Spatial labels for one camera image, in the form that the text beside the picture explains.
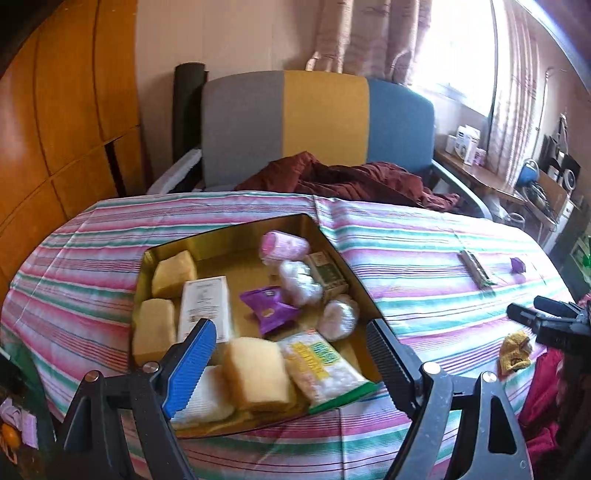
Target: pink roll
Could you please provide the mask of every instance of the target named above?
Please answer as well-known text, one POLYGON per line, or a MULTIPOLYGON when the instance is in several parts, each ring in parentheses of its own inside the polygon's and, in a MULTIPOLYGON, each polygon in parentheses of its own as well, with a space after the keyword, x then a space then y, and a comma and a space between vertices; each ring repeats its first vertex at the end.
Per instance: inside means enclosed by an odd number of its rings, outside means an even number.
POLYGON ((304 238, 272 230, 265 233, 261 241, 262 260, 301 260, 310 251, 310 244, 304 238))

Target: striped tablecloth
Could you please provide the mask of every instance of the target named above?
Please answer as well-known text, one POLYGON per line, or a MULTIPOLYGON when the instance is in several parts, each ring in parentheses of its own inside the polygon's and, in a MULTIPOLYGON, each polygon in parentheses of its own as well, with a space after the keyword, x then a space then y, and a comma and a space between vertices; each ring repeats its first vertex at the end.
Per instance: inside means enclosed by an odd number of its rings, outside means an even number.
MULTIPOLYGON (((32 353, 52 412, 63 418, 85 372, 127 368, 136 275, 154 245, 235 223, 304 212, 316 220, 382 310, 422 360, 448 372, 496 371, 505 335, 519 326, 507 304, 535 295, 570 300, 541 248, 525 233, 484 219, 407 207, 291 194, 198 193, 100 202, 50 235, 14 278, 2 309, 2 344, 32 353), (480 291, 457 253, 480 253, 495 276, 480 291), (510 256, 527 266, 510 273, 510 256)), ((534 348, 535 359, 542 353, 534 348)), ((505 380, 519 411, 534 367, 505 380)), ((452 413, 435 476, 443 474, 459 416, 452 413)), ((409 427, 387 392, 337 410, 248 434, 183 441, 207 479, 382 478, 409 427)), ((139 442, 126 429, 139 473, 139 442)))

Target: wooden panel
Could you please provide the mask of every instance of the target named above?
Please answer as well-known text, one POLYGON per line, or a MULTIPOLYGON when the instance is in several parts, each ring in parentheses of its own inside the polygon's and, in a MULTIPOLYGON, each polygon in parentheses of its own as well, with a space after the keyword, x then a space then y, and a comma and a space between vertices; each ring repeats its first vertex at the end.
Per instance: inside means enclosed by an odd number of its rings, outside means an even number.
POLYGON ((103 147, 73 162, 53 178, 53 184, 68 218, 75 217, 99 200, 117 197, 103 147))
POLYGON ((104 141, 139 124, 135 85, 137 0, 100 0, 96 17, 95 86, 104 141))
POLYGON ((33 103, 37 38, 25 42, 0 79, 0 223, 48 177, 33 103))
POLYGON ((40 27, 35 99, 51 173, 101 143, 92 72, 98 0, 66 0, 40 27))
POLYGON ((562 186, 557 182, 552 180, 543 171, 540 172, 538 183, 544 189, 546 198, 548 199, 548 203, 550 204, 552 211, 557 217, 560 216, 564 206, 566 205, 566 190, 562 188, 562 186))
POLYGON ((114 146, 125 192, 130 196, 143 195, 146 193, 146 187, 142 168, 142 144, 139 127, 115 140, 114 146))
POLYGON ((2 271, 0 271, 0 310, 2 310, 2 304, 4 303, 4 298, 8 293, 8 287, 10 282, 4 277, 2 271))
POLYGON ((12 278, 43 239, 64 224, 66 217, 51 183, 27 198, 0 232, 0 269, 12 278))

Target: food tray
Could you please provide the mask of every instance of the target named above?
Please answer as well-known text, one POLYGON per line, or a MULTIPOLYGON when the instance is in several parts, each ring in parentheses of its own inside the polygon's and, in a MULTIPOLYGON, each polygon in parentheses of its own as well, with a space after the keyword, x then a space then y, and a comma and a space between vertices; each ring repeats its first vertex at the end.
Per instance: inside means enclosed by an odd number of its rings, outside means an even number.
MULTIPOLYGON (((259 337, 258 321, 250 308, 240 300, 239 295, 248 290, 277 285, 277 281, 269 277, 268 270, 258 255, 261 238, 270 230, 279 230, 305 238, 310 243, 312 252, 326 252, 339 267, 349 284, 349 295, 359 304, 360 315, 355 331, 348 338, 333 342, 332 345, 365 378, 373 382, 380 381, 381 377, 366 348, 365 326, 372 319, 382 318, 382 314, 359 279, 314 220, 305 214, 228 226, 150 248, 144 254, 139 271, 134 298, 133 325, 139 313, 139 306, 144 300, 151 298, 152 276, 158 262, 188 250, 197 266, 198 278, 226 276, 234 337, 259 337)), ((173 302, 179 310, 180 298, 173 302)), ((267 338, 280 340, 306 328, 315 327, 318 319, 322 317, 322 312, 322 305, 307 306, 298 317, 296 327, 283 329, 276 336, 267 338)), ((297 405, 284 413, 236 411, 224 421, 176 430, 176 434, 179 438, 197 438, 242 433, 301 417, 307 414, 309 404, 303 395, 298 395, 297 405)))

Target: wooden shelf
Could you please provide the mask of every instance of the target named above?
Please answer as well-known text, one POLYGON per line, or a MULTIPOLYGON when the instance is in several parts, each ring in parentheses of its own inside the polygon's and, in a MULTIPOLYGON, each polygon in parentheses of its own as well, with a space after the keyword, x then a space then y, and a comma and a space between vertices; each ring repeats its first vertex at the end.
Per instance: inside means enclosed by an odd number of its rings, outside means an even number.
POLYGON ((435 150, 435 160, 451 168, 455 173, 464 177, 476 186, 495 193, 501 200, 523 205, 525 199, 510 185, 497 177, 493 172, 477 165, 466 165, 461 159, 445 151, 435 150))

